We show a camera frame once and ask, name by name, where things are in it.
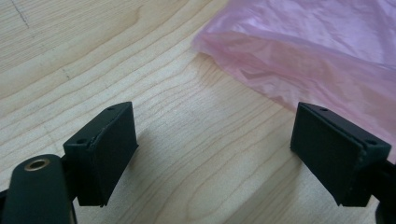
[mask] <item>wooden table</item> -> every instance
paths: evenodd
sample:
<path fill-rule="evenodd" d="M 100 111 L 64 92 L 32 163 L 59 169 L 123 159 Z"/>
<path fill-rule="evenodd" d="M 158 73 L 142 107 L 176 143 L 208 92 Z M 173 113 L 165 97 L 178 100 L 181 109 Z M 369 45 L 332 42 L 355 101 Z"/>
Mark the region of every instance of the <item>wooden table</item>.
<path fill-rule="evenodd" d="M 104 108 L 134 102 L 140 145 L 79 223 L 374 223 L 337 207 L 290 150 L 294 114 L 191 40 L 226 0 L 0 1 L 0 190 Z"/>

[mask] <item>metal grommet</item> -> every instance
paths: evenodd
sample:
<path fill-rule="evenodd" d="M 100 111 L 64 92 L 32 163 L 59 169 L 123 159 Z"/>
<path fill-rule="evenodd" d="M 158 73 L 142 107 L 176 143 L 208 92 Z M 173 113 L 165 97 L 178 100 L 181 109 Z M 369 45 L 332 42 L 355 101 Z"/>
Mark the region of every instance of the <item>metal grommet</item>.
<path fill-rule="evenodd" d="M 37 171 L 43 169 L 48 164 L 50 164 L 50 160 L 47 158 L 31 161 L 27 165 L 25 165 L 25 171 Z"/>

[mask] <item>plastic bag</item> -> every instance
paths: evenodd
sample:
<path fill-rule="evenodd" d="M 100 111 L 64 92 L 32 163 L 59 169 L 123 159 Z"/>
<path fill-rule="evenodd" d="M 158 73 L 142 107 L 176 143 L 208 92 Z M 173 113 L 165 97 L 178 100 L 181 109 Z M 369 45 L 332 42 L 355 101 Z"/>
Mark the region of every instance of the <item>plastic bag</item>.
<path fill-rule="evenodd" d="M 288 108 L 328 107 L 396 146 L 396 1 L 231 0 L 193 46 Z"/>

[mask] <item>pink plastic bag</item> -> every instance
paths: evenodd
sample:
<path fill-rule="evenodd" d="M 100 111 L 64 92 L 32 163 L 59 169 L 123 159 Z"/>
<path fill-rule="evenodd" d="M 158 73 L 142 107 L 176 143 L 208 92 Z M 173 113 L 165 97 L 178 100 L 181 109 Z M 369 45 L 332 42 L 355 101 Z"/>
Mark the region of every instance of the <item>pink plastic bag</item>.
<path fill-rule="evenodd" d="M 231 0 L 193 46 L 288 108 L 326 106 L 396 146 L 396 1 Z"/>

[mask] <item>black object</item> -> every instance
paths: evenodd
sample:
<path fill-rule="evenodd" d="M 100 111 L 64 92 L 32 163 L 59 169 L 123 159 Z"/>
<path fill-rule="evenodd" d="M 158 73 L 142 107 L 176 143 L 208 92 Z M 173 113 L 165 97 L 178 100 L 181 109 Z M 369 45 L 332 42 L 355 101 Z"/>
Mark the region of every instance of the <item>black object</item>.
<path fill-rule="evenodd" d="M 73 200 L 106 205 L 138 144 L 132 103 L 113 105 L 64 143 L 19 164 L 0 193 L 2 223 L 77 223 Z"/>
<path fill-rule="evenodd" d="M 396 167 L 390 144 L 327 108 L 299 103 L 290 149 L 343 206 L 366 206 L 373 194 L 378 223 L 396 223 Z"/>

